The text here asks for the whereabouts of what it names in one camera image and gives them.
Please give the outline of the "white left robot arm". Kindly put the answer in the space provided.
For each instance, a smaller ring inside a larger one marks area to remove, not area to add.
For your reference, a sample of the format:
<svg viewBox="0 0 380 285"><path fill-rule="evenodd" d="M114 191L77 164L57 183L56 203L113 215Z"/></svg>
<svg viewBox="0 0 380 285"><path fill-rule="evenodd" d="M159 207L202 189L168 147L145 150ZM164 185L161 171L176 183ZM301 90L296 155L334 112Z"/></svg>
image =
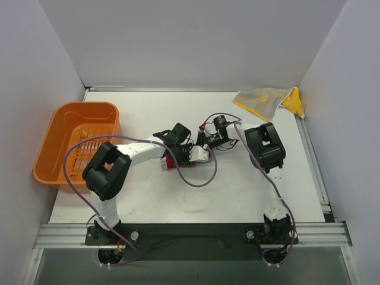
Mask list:
<svg viewBox="0 0 380 285"><path fill-rule="evenodd" d="M111 245L119 240L117 226L121 220L117 213L116 196L124 185L129 169L166 156L179 164L188 162L191 144L183 143L190 134L188 128L177 123L173 129L154 133L145 140L121 145L104 142L98 148L85 167L82 178L100 214L94 226L104 243Z"/></svg>

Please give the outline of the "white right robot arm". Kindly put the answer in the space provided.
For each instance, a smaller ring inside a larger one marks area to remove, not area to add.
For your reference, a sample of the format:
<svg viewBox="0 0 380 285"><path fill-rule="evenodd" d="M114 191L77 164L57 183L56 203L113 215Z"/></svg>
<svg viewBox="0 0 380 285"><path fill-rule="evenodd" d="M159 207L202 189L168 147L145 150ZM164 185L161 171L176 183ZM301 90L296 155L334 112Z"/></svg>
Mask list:
<svg viewBox="0 0 380 285"><path fill-rule="evenodd" d="M296 237L295 219L284 201L282 174L286 151L272 123L252 125L240 119L227 121L225 114L217 114L212 121L215 132L207 131L209 121L199 126L197 144L219 148L233 141L242 142L253 166L273 187L264 191L263 235L270 243L277 243L287 236Z"/></svg>

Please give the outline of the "grey yellow towel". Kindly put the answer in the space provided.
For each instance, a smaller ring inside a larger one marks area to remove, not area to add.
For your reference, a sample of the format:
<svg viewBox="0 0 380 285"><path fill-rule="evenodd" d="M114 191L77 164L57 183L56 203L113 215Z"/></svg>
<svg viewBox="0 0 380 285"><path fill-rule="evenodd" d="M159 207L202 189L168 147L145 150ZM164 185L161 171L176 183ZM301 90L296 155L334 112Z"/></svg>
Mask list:
<svg viewBox="0 0 380 285"><path fill-rule="evenodd" d="M258 88L239 91L232 103L253 113L263 121L271 122L279 108L285 108L301 119L305 118L299 88Z"/></svg>

